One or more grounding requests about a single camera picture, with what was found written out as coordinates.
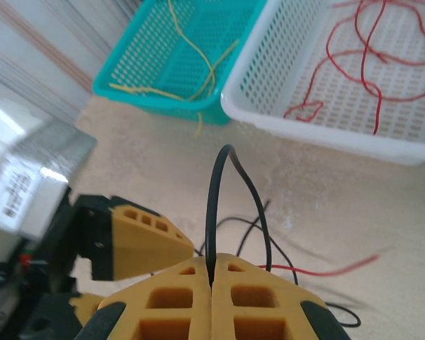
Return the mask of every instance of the beige floor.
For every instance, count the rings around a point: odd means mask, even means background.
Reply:
[[[386,164],[280,140],[236,123],[206,126],[196,140],[195,123],[99,98],[90,102],[78,126],[97,137],[98,146],[76,191],[116,194],[158,210],[197,247],[215,156],[232,143],[262,199],[273,200],[271,234],[296,266],[326,271],[390,247],[381,260],[347,276],[300,276],[308,290],[359,313],[363,326],[348,331],[352,339],[425,340],[425,165]],[[231,166],[224,177],[220,217],[255,216],[251,196]],[[224,227],[218,249],[234,253],[245,228]],[[243,257],[264,263],[258,232]],[[274,263],[283,264],[278,254]],[[275,272],[290,279],[289,273]],[[76,274],[82,291],[104,295],[141,279],[94,283],[85,261]]]

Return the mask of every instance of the plastic basket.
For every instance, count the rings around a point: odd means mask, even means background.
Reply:
[[[202,57],[177,33],[167,0],[146,0],[93,83],[93,92],[150,113],[225,124],[220,92],[250,34],[264,0],[172,0],[184,34],[214,64],[236,40],[238,46],[215,70],[217,82],[195,101],[177,101],[157,94],[128,94],[109,83],[151,86],[182,98],[192,96],[209,74]]]
[[[383,102],[380,127],[373,135],[378,99],[362,85],[345,79],[330,62],[319,71],[311,100],[324,107],[310,123],[296,116],[311,115],[305,108],[283,118],[288,108],[302,103],[311,76],[326,57],[327,38],[336,22],[352,15],[355,6],[332,8],[322,0],[272,0],[261,12],[222,91],[222,107],[232,118],[252,123],[274,135],[363,154],[390,162],[425,162],[425,97],[409,103]],[[417,6],[424,17],[425,6]],[[367,36],[379,6],[365,10],[359,23]],[[410,60],[425,60],[425,39],[417,17],[405,8],[387,5],[371,45]],[[353,23],[340,28],[331,51],[363,50]],[[362,55],[337,59],[360,78]],[[366,78],[385,96],[408,96],[425,90],[425,67],[382,64],[369,56]]]

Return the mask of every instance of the teal plastic basket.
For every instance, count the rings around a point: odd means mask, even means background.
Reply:
[[[230,121],[220,92],[266,0],[172,0],[183,33],[214,64],[239,40],[215,70],[216,84],[194,101],[153,93],[131,94],[109,86],[149,86],[188,98],[210,71],[203,58],[178,34],[167,0],[145,0],[93,83],[93,92],[150,113],[223,125]]]

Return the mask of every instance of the basket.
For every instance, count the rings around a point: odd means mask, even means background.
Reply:
[[[236,120],[252,123],[274,135],[375,157],[399,164],[425,162],[425,97],[414,102],[383,101],[376,135],[378,99],[361,84],[345,79],[327,62],[314,81],[311,100],[324,107],[309,123],[296,118],[311,115],[304,108],[287,118],[287,109],[302,103],[333,26],[356,11],[355,6],[332,8],[322,0],[268,1],[222,90],[222,107]],[[417,6],[424,17],[425,6]],[[371,6],[359,17],[368,36],[380,11]],[[410,60],[425,60],[425,39],[417,17],[405,8],[387,5],[371,45]],[[332,52],[363,50],[353,23],[338,29]],[[337,61],[360,78],[362,55]],[[365,77],[378,84],[385,96],[410,96],[425,90],[425,67],[382,64],[369,55]]]
[[[220,105],[220,92],[239,51],[264,7],[264,0],[172,0],[183,33],[213,64],[236,40],[215,70],[214,91],[194,101],[158,94],[131,94],[112,89],[150,86],[182,98],[197,92],[209,69],[203,58],[178,34],[167,0],[146,0],[93,83],[93,92],[112,101],[137,106],[150,113],[222,125],[230,119]]]

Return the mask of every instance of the white plastic basket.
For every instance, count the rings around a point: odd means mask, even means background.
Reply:
[[[355,6],[332,8],[323,0],[270,0],[256,22],[222,91],[222,107],[236,120],[252,123],[274,135],[301,142],[363,154],[389,162],[415,165],[425,162],[425,97],[409,103],[384,101],[380,127],[373,135],[378,99],[361,84],[345,79],[327,62],[315,79],[311,101],[324,107],[310,123],[295,119],[315,108],[283,118],[288,108],[302,103],[312,73],[326,57],[325,46],[334,24],[352,15]],[[417,6],[424,18],[425,6]],[[368,36],[380,10],[371,6],[359,16]],[[371,45],[412,61],[425,60],[425,38],[417,17],[388,4]],[[338,29],[331,52],[363,49],[353,22]],[[360,77],[362,55],[337,58]],[[412,96],[425,91],[425,67],[382,64],[368,55],[365,77],[385,96]]]

